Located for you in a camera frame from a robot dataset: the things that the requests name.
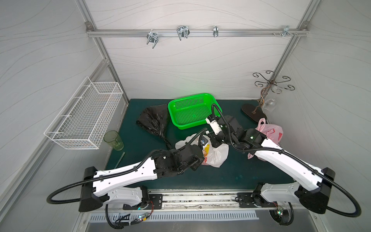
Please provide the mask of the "white printed plastic bag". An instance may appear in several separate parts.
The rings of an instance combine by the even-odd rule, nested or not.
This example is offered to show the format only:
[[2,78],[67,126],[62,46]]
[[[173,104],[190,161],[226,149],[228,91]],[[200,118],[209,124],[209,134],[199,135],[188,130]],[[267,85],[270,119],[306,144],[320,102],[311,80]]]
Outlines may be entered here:
[[[186,145],[186,143],[189,143],[190,140],[195,136],[196,134],[193,134],[191,136],[188,136],[185,140],[178,141],[175,143],[175,148],[180,149],[182,146]],[[203,148],[203,154],[204,154],[204,161],[202,165],[205,166],[212,166],[214,168],[220,168],[221,165],[226,161],[229,154],[229,146],[227,144],[222,144],[219,147],[215,148],[212,146],[210,142],[210,138],[206,135],[203,136],[203,139],[205,143],[202,143]],[[198,145],[199,138],[196,138],[191,144],[192,145]]]

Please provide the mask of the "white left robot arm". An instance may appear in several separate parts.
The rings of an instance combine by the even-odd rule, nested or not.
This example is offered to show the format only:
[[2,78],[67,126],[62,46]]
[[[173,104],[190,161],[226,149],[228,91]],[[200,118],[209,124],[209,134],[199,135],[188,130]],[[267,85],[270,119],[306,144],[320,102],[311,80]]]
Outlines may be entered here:
[[[130,188],[129,185],[143,181],[176,177],[186,170],[197,170],[204,161],[203,149],[186,144],[180,149],[151,151],[135,164],[117,169],[99,171],[94,166],[84,172],[82,181],[75,182],[52,192],[46,199],[51,205],[79,203],[79,212],[90,212],[103,205],[122,203],[129,206],[144,206],[149,202],[145,187]],[[55,200],[64,191],[81,187],[79,198]]]

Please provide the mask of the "black plastic bag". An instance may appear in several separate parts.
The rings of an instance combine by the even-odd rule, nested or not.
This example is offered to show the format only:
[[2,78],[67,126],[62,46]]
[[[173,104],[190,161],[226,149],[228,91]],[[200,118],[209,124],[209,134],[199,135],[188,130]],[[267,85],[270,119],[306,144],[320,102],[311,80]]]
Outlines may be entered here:
[[159,137],[166,144],[167,149],[171,150],[173,146],[166,136],[169,121],[168,105],[162,104],[145,108],[136,120],[136,125],[151,135]]

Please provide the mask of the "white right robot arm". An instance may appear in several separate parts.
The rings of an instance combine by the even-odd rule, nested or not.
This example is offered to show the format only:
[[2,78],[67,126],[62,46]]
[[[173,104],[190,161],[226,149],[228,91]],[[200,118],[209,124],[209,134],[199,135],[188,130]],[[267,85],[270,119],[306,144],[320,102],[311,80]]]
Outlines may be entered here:
[[[213,130],[210,133],[213,147],[229,145],[236,151],[254,155],[271,163],[293,178],[294,181],[289,184],[259,184],[252,197],[256,204],[287,202],[300,204],[317,214],[324,214],[329,210],[350,218],[361,215],[361,207],[357,200],[334,182],[333,170],[310,165],[279,147],[257,129],[243,129],[234,117],[210,115],[206,118],[206,122]],[[332,188],[342,192],[353,203],[354,212],[343,212],[328,205]]]

